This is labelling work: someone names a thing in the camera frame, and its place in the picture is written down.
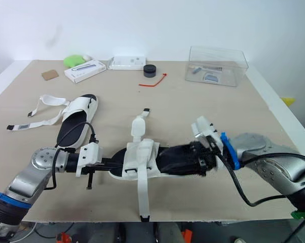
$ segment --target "green sponge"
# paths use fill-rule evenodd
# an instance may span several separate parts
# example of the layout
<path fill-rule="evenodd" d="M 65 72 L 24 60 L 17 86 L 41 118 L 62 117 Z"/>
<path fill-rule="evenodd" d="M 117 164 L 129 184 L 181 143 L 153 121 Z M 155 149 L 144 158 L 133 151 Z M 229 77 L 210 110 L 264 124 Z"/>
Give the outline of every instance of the green sponge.
<path fill-rule="evenodd" d="M 87 55 L 72 55 L 63 59 L 63 65 L 68 68 L 75 67 L 77 65 L 83 64 L 84 62 L 90 61 L 91 58 Z"/>

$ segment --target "clear plastic container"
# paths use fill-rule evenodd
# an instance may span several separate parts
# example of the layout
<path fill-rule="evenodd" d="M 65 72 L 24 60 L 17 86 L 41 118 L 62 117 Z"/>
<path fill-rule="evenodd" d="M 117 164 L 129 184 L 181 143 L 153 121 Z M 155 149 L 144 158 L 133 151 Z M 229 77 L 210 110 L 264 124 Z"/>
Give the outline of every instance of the clear plastic container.
<path fill-rule="evenodd" d="M 185 80 L 236 87 L 247 69 L 242 51 L 192 46 Z"/>

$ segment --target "green clip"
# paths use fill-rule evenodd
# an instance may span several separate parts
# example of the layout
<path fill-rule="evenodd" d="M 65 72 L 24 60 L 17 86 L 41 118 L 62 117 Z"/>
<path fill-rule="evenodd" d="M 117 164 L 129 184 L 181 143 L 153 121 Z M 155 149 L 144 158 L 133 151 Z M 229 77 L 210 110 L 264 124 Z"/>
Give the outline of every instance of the green clip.
<path fill-rule="evenodd" d="M 300 212 L 300 211 L 293 211 L 291 213 L 291 216 L 294 219 L 305 219 L 305 212 Z"/>

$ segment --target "red wire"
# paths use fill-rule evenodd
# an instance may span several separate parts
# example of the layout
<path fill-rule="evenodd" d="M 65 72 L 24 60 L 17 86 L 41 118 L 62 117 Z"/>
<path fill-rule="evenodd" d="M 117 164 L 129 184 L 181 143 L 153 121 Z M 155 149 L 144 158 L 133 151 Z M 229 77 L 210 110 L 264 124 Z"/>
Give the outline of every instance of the red wire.
<path fill-rule="evenodd" d="M 154 84 L 154 85 L 143 85 L 143 84 L 139 84 L 140 86 L 144 86 L 144 87 L 155 87 L 155 86 L 157 86 L 163 79 L 164 79 L 164 77 L 166 77 L 167 76 L 167 73 L 163 73 L 163 76 L 162 76 L 162 78 L 156 83 L 156 84 Z"/>

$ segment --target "blue clamp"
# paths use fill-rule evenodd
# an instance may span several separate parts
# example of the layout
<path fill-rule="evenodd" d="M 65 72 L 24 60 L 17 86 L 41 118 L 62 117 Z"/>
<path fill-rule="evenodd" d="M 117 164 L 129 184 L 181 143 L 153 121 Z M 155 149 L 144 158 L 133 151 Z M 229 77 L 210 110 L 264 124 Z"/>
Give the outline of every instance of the blue clamp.
<path fill-rule="evenodd" d="M 25 202 L 17 201 L 2 193 L 0 193 L 0 200 L 5 201 L 8 204 L 14 205 L 19 208 L 30 209 L 32 207 L 32 204 L 26 204 Z"/>
<path fill-rule="evenodd" d="M 237 157 L 237 154 L 236 154 L 234 148 L 230 144 L 230 141 L 229 141 L 228 137 L 226 136 L 225 133 L 221 133 L 220 139 L 222 140 L 222 143 L 228 148 L 228 151 L 229 151 L 229 153 L 230 153 L 230 155 L 233 159 L 233 162 L 234 162 L 234 165 L 235 165 L 234 170 L 239 170 L 240 169 L 240 164 L 239 164 L 239 161 L 238 161 L 238 157 Z"/>

